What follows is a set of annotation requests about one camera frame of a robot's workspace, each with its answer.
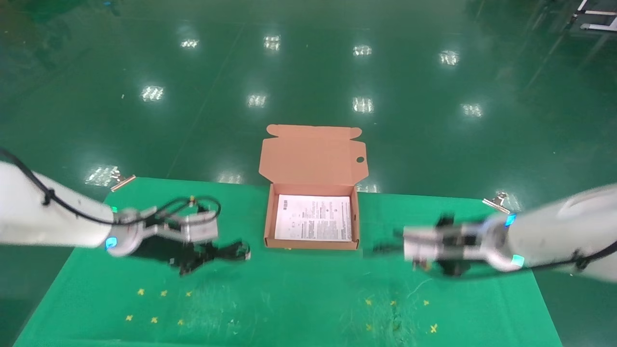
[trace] open cardboard box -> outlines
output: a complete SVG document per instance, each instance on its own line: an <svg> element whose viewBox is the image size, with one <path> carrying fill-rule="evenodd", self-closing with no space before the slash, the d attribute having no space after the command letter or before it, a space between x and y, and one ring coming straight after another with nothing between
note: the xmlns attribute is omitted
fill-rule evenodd
<svg viewBox="0 0 617 347"><path fill-rule="evenodd" d="M269 179L270 195L263 238L266 247L305 249L357 249L360 210L355 184L368 176L366 145L352 139L359 128L269 125L276 136L263 141L259 173ZM349 196L351 241L300 241L275 238L280 194Z"/></svg>

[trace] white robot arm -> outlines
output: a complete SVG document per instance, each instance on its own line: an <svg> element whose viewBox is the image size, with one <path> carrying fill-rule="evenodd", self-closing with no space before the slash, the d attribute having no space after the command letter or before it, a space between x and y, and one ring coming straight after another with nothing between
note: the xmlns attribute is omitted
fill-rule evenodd
<svg viewBox="0 0 617 347"><path fill-rule="evenodd" d="M217 211L203 208L200 198L181 198L162 208L114 212L110 206L19 164L22 166L0 162L0 244L105 248L112 256L168 262L179 267L181 275L217 257L228 260L248 257L248 246L244 243L226 248L216 248L212 244L212 240L218 238L220 205L216 200ZM45 194L36 180L43 188L53 190L54 196ZM79 214L54 198L60 198ZM193 205L197 206L197 213L184 217L176 215L184 207Z"/></svg>
<svg viewBox="0 0 617 347"><path fill-rule="evenodd" d="M455 225L404 229L405 259L436 261L461 276L469 262L501 272L549 268L617 282L617 185L608 185L522 214Z"/></svg>

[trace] box flap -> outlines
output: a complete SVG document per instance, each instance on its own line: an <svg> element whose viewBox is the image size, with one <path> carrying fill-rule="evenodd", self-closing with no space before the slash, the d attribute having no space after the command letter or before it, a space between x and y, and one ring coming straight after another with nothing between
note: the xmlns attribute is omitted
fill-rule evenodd
<svg viewBox="0 0 617 347"><path fill-rule="evenodd" d="M269 125L259 173L273 183L352 186L368 176L359 128Z"/></svg>

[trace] green floor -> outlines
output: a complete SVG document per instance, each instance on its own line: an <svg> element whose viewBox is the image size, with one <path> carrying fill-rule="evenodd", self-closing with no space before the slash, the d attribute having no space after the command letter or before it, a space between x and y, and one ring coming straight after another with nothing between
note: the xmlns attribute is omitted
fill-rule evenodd
<svg viewBox="0 0 617 347"><path fill-rule="evenodd" d="M179 278L166 263L76 249L15 347L561 345L531 272L455 282L414 270L401 254L371 256L393 229L433 223L440 209L463 219L494 213L479 199L359 193L362 247L315 251L265 247L268 192L138 178L110 195L119 209L219 197L219 244L242 239L251 259Z"/></svg>
<svg viewBox="0 0 617 347"><path fill-rule="evenodd" d="M266 125L360 127L360 190L504 190L525 210L617 177L617 41L564 29L576 6L0 0L0 144L103 200L108 187L85 184L100 167L264 185ZM159 100L144 101L147 86L164 88ZM69 253L0 249L0 345ZM565 346L613 345L613 286L536 279Z"/></svg>

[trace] green tablecloth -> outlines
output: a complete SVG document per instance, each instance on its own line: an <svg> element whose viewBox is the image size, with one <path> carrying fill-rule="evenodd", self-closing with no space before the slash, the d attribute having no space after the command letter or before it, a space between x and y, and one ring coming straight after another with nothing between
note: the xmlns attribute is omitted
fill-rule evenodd
<svg viewBox="0 0 617 347"><path fill-rule="evenodd" d="M363 257L403 225L491 213L472 199L360 194L358 251L268 249L268 187L139 178L106 203L145 209L209 194L223 206L220 242L252 247L180 278L165 264L76 249L33 314L26 346L517 346L560 341L531 272L455 282L402 255Z"/></svg>

